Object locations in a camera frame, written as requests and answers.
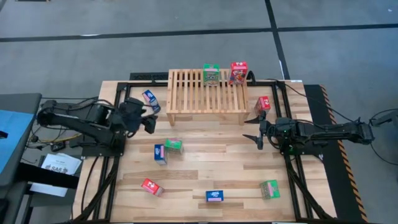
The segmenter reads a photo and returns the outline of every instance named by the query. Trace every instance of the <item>red and white box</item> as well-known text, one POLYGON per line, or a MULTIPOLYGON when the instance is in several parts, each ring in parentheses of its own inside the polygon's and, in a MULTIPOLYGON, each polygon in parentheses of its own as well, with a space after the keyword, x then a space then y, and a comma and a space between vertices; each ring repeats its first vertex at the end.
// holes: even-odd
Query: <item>red and white box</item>
POLYGON ((261 114, 261 111, 268 111, 271 109, 271 105, 269 104, 268 96, 260 96, 259 99, 257 100, 256 106, 254 107, 256 110, 256 115, 259 116, 261 114))
POLYGON ((160 196, 164 191, 162 187, 148 178, 145 178, 144 183, 141 184, 141 187, 155 196, 160 196))
POLYGON ((229 76, 229 84, 243 84, 248 72, 246 62, 231 63, 231 76, 229 76))

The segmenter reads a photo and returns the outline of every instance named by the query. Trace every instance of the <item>wooden slat rack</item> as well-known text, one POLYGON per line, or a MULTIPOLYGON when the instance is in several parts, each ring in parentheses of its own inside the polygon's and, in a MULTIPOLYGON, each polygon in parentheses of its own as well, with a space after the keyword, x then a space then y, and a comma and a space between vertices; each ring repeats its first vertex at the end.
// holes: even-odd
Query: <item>wooden slat rack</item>
POLYGON ((250 113, 247 83, 228 84, 230 69, 220 74, 218 86, 205 86, 202 69, 169 70, 166 113, 172 126, 179 114, 236 114, 244 124, 250 113))

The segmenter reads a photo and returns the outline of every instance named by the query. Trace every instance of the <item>wooden tabletop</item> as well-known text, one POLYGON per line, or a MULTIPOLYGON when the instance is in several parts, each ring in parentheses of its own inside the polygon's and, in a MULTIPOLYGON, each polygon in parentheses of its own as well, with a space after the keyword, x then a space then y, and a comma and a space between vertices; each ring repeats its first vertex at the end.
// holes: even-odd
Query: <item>wooden tabletop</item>
MULTIPOLYGON (((119 81, 104 81, 100 99, 114 101, 119 81)), ((292 87, 305 93, 303 84, 292 82, 292 87)), ((167 87, 134 87, 131 96, 144 101, 142 92, 149 89, 165 108, 167 87)), ((259 96, 269 96, 271 110, 267 120, 276 119, 270 87, 248 87, 248 119, 255 117, 254 105, 259 96)), ((289 88, 290 109, 293 118, 311 120, 307 99, 289 88)), ((284 113, 283 99, 279 93, 284 113)), ((258 135, 258 124, 239 126, 237 117, 230 115, 181 115, 171 127, 165 110, 159 113, 154 134, 140 131, 126 142, 120 160, 112 222, 265 222, 292 221, 294 212, 283 157, 267 141, 264 150, 242 134, 258 135), (166 138, 180 138, 185 152, 171 154, 166 166, 154 160, 154 144, 163 144, 166 138), (160 197, 141 188, 145 178, 150 178, 165 189, 160 197), (280 198, 263 200, 260 182, 277 180, 280 198), (224 202, 206 203, 205 191, 224 190, 224 202)), ((318 203, 332 216, 335 208, 323 164, 313 156, 302 156, 309 191, 318 203)), ((94 158, 84 160, 73 204, 75 217, 80 214, 81 197, 88 172, 94 158)), ((98 159, 88 184, 84 206, 97 191, 102 166, 98 159)), ((305 217, 302 194, 297 189, 301 214, 305 217)), ((107 192, 101 205, 104 217, 107 192)))

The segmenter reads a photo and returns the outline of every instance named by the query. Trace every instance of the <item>yellow and black hazard tape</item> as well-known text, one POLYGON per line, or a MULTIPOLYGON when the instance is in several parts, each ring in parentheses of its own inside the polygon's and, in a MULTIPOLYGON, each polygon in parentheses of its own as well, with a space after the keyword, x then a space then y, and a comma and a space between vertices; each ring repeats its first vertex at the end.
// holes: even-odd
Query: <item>yellow and black hazard tape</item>
MULTIPOLYGON (((326 93, 326 89, 325 89, 324 86, 322 86, 322 85, 320 85, 320 86, 321 86, 321 89, 322 89, 322 92, 323 92, 323 96, 325 97, 326 105, 328 105, 328 107, 331 108, 331 105, 330 105, 330 102, 329 102, 329 99, 328 99, 328 94, 326 93)), ((332 112, 331 109, 329 109, 329 116, 330 116, 332 124, 336 124, 337 122, 336 122, 335 116, 333 115, 333 112, 332 112)), ((348 158, 347 158, 347 153, 346 153, 346 150, 344 148, 343 142, 340 141, 340 140, 338 140, 337 142, 338 142, 338 147, 340 148, 341 156, 343 156, 343 162, 346 165, 348 178, 351 181, 351 186, 353 188, 353 192, 355 194, 355 199, 356 199, 356 202, 358 203, 358 208, 359 208, 359 211, 361 212, 362 219, 365 222, 368 222, 368 218, 366 216, 365 209, 363 208, 363 203, 362 203, 361 197, 359 196, 358 187, 355 184, 354 174, 353 174, 353 171, 351 170, 351 166, 349 165, 348 158)))

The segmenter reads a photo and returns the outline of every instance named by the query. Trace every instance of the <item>small box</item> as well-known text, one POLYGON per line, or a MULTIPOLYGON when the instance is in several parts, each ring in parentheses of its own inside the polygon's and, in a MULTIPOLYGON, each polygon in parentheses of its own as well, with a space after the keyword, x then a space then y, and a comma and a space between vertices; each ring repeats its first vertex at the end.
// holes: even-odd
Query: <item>small box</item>
POLYGON ((154 113, 159 113, 160 111, 160 106, 159 103, 156 100, 156 97, 152 94, 150 90, 147 90, 142 93, 142 96, 144 97, 145 101, 147 104, 151 105, 152 110, 154 110, 154 113))
POLYGON ((182 154, 183 152, 182 141, 176 138, 166 139, 164 147, 166 148, 167 152, 174 152, 178 154, 182 154))
POLYGON ((165 150, 164 145, 162 144, 155 145, 155 161, 159 165, 167 164, 167 150, 165 150))
POLYGON ((246 62, 231 63, 231 75, 229 76, 229 84, 243 84, 248 72, 246 62))
POLYGON ((220 66, 218 64, 205 64, 203 66, 203 84, 217 86, 220 83, 220 66))
POLYGON ((142 183, 141 187, 155 196, 160 196, 161 193, 164 191, 162 187, 160 187, 148 178, 145 178, 144 183, 142 183))
POLYGON ((206 191, 207 202, 222 202, 224 200, 224 193, 222 190, 208 190, 206 191))
POLYGON ((276 180, 267 180, 260 184, 263 199, 279 198, 278 182, 276 180))
POLYGON ((256 110, 257 116, 261 114, 261 111, 266 111, 268 113, 268 111, 271 109, 268 96, 260 96, 254 108, 256 110))

